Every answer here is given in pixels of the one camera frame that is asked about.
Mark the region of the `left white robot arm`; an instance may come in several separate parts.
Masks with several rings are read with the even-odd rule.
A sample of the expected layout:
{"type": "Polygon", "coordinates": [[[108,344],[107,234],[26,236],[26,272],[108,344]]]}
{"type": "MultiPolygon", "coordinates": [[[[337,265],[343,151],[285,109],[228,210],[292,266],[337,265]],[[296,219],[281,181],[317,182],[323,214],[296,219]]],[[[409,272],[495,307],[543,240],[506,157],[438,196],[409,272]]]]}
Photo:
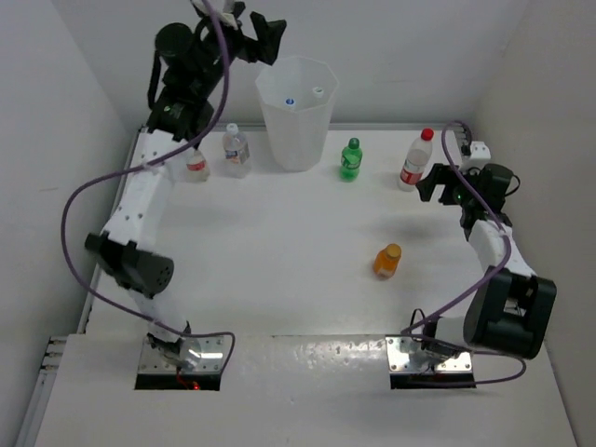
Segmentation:
{"type": "Polygon", "coordinates": [[[147,90],[150,115],[135,146],[142,162],[129,174],[114,214],[85,241],[102,271],[128,292],[147,320],[150,346],[171,363],[182,362],[191,328],[164,293],[174,262],[153,251],[158,225],[175,184],[186,179],[188,161],[223,112],[210,104],[211,93],[236,59],[273,64],[287,28],[285,20],[251,12],[255,35],[245,35],[241,1],[219,7],[195,1],[193,8],[196,28],[173,22],[156,35],[147,90]]]}

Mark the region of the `green soda bottle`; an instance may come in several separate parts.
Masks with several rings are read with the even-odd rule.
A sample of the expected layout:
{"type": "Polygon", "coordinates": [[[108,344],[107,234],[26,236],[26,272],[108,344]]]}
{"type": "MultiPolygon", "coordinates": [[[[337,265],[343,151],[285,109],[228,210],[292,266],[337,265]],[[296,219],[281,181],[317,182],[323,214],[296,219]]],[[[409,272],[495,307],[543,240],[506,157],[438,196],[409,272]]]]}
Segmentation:
{"type": "Polygon", "coordinates": [[[340,177],[342,180],[352,182],[357,179],[362,157],[359,139],[351,138],[341,154],[340,177]]]}

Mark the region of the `tall red-cap red-label bottle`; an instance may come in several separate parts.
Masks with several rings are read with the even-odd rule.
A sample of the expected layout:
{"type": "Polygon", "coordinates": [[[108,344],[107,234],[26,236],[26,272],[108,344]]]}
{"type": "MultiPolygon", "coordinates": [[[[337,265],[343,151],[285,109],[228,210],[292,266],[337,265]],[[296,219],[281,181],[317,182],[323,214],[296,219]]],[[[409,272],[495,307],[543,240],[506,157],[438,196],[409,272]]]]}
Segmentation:
{"type": "Polygon", "coordinates": [[[411,144],[399,176],[399,188],[411,192],[422,179],[427,163],[432,156],[434,130],[422,129],[420,136],[411,144]]]}

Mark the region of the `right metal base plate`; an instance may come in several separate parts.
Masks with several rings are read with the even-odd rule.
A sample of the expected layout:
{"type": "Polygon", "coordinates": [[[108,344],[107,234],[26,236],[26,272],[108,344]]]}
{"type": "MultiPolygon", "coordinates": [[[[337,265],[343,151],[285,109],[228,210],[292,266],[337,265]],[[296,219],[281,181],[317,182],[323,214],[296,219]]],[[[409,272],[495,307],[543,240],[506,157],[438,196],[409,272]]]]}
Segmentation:
{"type": "Polygon", "coordinates": [[[386,337],[388,371],[391,375],[464,374],[473,373],[469,352],[449,358],[423,350],[420,342],[400,336],[386,337]]]}

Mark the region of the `white-cap clear labelled bottle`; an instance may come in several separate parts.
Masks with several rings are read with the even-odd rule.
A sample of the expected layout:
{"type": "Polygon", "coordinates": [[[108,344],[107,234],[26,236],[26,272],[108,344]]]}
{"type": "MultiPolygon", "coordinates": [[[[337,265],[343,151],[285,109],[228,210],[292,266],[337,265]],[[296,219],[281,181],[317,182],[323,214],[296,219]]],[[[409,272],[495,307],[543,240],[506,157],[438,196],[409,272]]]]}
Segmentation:
{"type": "Polygon", "coordinates": [[[251,171],[251,154],[247,137],[236,123],[226,125],[223,150],[228,173],[237,178],[246,177],[251,171]]]}

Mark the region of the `orange juice bottle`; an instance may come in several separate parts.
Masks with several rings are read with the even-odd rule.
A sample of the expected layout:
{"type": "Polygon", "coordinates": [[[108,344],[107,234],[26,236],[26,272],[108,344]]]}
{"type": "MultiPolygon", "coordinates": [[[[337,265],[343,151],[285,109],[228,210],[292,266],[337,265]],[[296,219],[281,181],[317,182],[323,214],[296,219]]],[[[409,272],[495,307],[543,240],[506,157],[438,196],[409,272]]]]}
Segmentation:
{"type": "Polygon", "coordinates": [[[376,276],[382,279],[392,278],[398,268],[402,255],[401,246],[395,243],[388,244],[378,252],[372,265],[376,276]]]}

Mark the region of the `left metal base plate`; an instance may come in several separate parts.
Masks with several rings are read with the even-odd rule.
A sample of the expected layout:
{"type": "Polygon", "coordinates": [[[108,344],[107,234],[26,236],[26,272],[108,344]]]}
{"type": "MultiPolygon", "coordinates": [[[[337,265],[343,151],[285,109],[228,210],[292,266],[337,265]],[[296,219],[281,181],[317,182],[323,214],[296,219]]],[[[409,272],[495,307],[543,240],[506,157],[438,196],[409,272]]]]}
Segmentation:
{"type": "Polygon", "coordinates": [[[224,338],[222,336],[193,338],[183,341],[180,353],[165,354],[160,347],[153,347],[148,337],[143,340],[138,373],[205,375],[219,373],[224,363],[224,338]]]}

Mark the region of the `small red-cap red-label bottle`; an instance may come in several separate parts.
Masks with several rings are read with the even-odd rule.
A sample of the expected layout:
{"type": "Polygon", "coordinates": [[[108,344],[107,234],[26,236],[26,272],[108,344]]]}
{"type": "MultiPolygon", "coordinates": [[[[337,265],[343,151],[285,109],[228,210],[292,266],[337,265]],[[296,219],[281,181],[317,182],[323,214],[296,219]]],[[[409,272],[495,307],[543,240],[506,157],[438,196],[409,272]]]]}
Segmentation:
{"type": "Polygon", "coordinates": [[[186,163],[186,178],[189,183],[203,183],[210,176],[210,167],[203,153],[196,149],[186,163]]]}

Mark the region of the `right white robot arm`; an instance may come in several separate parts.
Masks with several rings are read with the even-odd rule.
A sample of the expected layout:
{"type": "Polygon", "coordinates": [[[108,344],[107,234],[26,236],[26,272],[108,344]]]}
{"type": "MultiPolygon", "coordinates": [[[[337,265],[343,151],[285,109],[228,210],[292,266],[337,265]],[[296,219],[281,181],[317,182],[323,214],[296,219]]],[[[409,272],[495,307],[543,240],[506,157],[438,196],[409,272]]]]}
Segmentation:
{"type": "Polygon", "coordinates": [[[462,209],[460,225],[489,278],[474,291],[463,319],[468,345],[533,359],[538,354],[555,302],[555,283],[540,277],[522,258],[512,224],[502,212],[516,175],[488,163],[465,173],[435,164],[416,189],[428,202],[442,185],[439,202],[462,209]]]}

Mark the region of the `metal base plate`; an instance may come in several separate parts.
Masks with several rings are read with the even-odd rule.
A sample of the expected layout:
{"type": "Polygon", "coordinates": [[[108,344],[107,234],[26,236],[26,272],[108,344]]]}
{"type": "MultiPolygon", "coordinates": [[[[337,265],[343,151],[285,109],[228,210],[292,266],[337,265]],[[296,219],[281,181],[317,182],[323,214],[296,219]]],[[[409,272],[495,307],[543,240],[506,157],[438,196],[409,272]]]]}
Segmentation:
{"type": "Polygon", "coordinates": [[[423,350],[420,342],[400,336],[386,337],[388,371],[391,375],[464,374],[473,373],[469,352],[449,358],[423,350]]]}
{"type": "Polygon", "coordinates": [[[193,338],[183,341],[180,353],[165,354],[160,347],[153,347],[148,337],[143,340],[138,373],[205,375],[219,373],[224,363],[224,338],[222,336],[193,338]]]}

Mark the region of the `white plastic bin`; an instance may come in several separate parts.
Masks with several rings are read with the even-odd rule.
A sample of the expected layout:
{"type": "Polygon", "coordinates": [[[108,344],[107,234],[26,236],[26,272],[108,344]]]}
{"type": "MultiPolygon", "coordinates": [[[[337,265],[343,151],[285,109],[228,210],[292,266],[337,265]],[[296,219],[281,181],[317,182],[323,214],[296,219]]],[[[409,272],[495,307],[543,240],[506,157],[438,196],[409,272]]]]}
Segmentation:
{"type": "Polygon", "coordinates": [[[286,171],[307,171],[318,164],[332,118],[339,81],[330,66],[301,56],[266,66],[255,80],[271,151],[286,171]],[[324,89],[317,98],[312,89],[324,89]],[[285,104],[294,98],[296,104],[285,104]]]}

